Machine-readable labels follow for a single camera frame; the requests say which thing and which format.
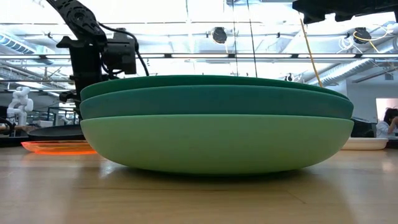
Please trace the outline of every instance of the white robot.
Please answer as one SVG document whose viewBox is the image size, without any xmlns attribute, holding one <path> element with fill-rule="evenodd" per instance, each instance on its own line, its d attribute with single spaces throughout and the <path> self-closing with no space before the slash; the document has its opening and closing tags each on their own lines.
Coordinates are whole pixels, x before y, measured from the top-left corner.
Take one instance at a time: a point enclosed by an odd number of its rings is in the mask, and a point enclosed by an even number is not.
<svg viewBox="0 0 398 224">
<path fill-rule="evenodd" d="M 7 117 L 11 123 L 15 123 L 19 126 L 26 125 L 27 113 L 33 110 L 33 100 L 29 99 L 27 95 L 30 92 L 29 87 L 18 87 L 17 91 L 12 93 L 12 102 L 8 105 Z"/>
<path fill-rule="evenodd" d="M 61 116 L 61 120 L 62 120 L 63 122 L 65 122 L 65 124 L 67 124 L 67 125 L 73 123 L 73 121 L 68 120 L 65 116 Z"/>
</svg>

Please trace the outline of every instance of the teal plate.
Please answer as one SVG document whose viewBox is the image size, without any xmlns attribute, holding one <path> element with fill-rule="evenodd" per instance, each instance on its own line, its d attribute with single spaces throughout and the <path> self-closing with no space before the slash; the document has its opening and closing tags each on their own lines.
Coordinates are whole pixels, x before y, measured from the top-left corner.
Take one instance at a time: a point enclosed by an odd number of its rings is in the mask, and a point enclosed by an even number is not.
<svg viewBox="0 0 398 224">
<path fill-rule="evenodd" d="M 95 96 L 80 105 L 83 119 L 157 114 L 276 114 L 350 119 L 342 97 L 268 86 L 193 85 L 143 88 Z"/>
<path fill-rule="evenodd" d="M 123 90 L 135 90 L 139 88 L 180 86 L 180 85 L 254 85 L 274 86 L 284 88 L 295 88 L 299 90 L 310 90 L 327 93 L 348 99 L 345 95 L 320 88 L 313 85 L 306 85 L 295 82 L 271 80 L 266 78 L 232 77 L 221 75 L 164 75 L 153 77 L 125 78 L 97 83 L 84 88 L 81 91 L 81 100 L 91 97 Z"/>
<path fill-rule="evenodd" d="M 153 115 L 87 119 L 81 128 L 103 157 L 146 170 L 247 175 L 299 169 L 338 152 L 353 122 L 278 115 Z"/>
</svg>

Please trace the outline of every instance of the dark green plate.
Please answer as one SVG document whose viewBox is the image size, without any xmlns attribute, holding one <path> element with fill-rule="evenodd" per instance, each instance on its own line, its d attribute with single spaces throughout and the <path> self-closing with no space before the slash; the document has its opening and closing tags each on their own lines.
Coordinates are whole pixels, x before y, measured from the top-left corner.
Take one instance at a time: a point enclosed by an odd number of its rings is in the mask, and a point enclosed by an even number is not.
<svg viewBox="0 0 398 224">
<path fill-rule="evenodd" d="M 83 101 L 83 119 L 158 114 L 280 114 L 350 119 L 342 97 L 270 86 L 190 85 L 124 90 Z"/>
<path fill-rule="evenodd" d="M 310 90 L 321 93 L 328 93 L 348 99 L 345 95 L 320 88 L 313 85 L 306 85 L 295 82 L 271 80 L 266 78 L 232 77 L 221 75 L 164 75 L 153 77 L 125 78 L 111 80 L 90 85 L 81 91 L 81 100 L 87 100 L 93 96 L 112 93 L 123 90 L 135 90 L 139 88 L 161 87 L 161 86 L 180 86 L 180 85 L 254 85 L 254 86 L 274 86 L 284 88 L 295 88 L 299 90 Z"/>
</svg>

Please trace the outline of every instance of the yellow cable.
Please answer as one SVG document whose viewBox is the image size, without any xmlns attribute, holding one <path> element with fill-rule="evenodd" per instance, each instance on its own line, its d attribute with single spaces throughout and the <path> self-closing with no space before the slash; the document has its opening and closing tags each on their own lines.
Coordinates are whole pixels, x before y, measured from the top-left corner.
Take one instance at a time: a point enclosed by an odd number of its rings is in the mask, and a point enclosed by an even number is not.
<svg viewBox="0 0 398 224">
<path fill-rule="evenodd" d="M 380 53 L 380 51 L 377 49 L 377 47 L 376 47 L 371 41 L 369 41 L 369 43 L 372 45 L 373 49 L 374 49 L 377 53 Z"/>
<path fill-rule="evenodd" d="M 320 86 L 320 87 L 323 87 L 322 82 L 321 82 L 321 79 L 319 78 L 319 74 L 318 74 L 317 68 L 315 67 L 315 62 L 313 61 L 312 52 L 311 52 L 311 48 L 310 48 L 310 43 L 308 42 L 307 33 L 305 32 L 304 23 L 303 23 L 303 20 L 302 20 L 301 18 L 300 18 L 300 23 L 301 23 L 301 28 L 302 28 L 303 33 L 304 33 L 305 42 L 307 43 L 307 49 L 308 49 L 308 52 L 309 52 L 309 54 L 310 54 L 310 58 L 311 58 L 311 63 L 312 63 L 313 71 L 315 72 L 315 76 L 317 77 L 319 86 Z"/>
</svg>

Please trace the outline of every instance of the white plate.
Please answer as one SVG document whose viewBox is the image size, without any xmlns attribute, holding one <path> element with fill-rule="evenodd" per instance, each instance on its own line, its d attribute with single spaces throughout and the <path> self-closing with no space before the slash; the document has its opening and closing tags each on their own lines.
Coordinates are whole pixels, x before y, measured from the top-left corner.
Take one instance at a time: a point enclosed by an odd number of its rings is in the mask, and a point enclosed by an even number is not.
<svg viewBox="0 0 398 224">
<path fill-rule="evenodd" d="M 387 142 L 386 138 L 349 138 L 341 150 L 380 150 Z"/>
</svg>

